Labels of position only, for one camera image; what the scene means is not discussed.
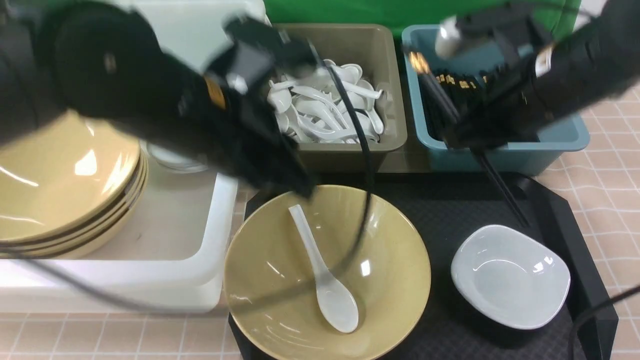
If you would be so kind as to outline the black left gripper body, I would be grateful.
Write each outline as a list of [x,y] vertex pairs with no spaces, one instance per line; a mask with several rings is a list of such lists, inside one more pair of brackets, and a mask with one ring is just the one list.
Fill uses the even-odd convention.
[[314,46],[245,14],[222,28],[230,45],[206,67],[210,98],[226,119],[217,130],[233,175],[250,185],[310,198],[316,181],[302,165],[298,144],[286,137],[268,100],[269,81],[279,73],[310,75],[319,66]]

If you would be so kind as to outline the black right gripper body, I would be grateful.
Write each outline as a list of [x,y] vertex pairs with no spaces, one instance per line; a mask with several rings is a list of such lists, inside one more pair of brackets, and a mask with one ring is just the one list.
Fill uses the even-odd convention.
[[499,103],[523,87],[530,77],[531,56],[553,40],[534,13],[534,5],[496,5],[439,23],[434,50],[440,59],[455,59],[489,44],[503,57],[501,64],[484,72],[487,79],[479,96],[443,130],[448,148],[493,150],[521,136],[501,114]]

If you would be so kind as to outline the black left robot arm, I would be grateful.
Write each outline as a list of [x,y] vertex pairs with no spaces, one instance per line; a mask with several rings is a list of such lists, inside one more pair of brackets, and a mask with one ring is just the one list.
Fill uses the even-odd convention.
[[315,48],[244,14],[223,30],[230,44],[195,70],[162,48],[137,10],[3,0],[1,144],[74,111],[184,157],[206,157],[256,189],[310,198],[316,182],[279,130],[266,89],[276,70],[313,71]]

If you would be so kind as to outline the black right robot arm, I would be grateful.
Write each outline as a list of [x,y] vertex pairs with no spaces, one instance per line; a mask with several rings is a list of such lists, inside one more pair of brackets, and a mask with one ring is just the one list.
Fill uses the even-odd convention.
[[446,59],[495,43],[503,67],[478,100],[441,133],[448,148],[493,150],[534,135],[639,80],[639,2],[610,0],[599,16],[554,41],[533,18],[540,3],[508,1],[443,21]]

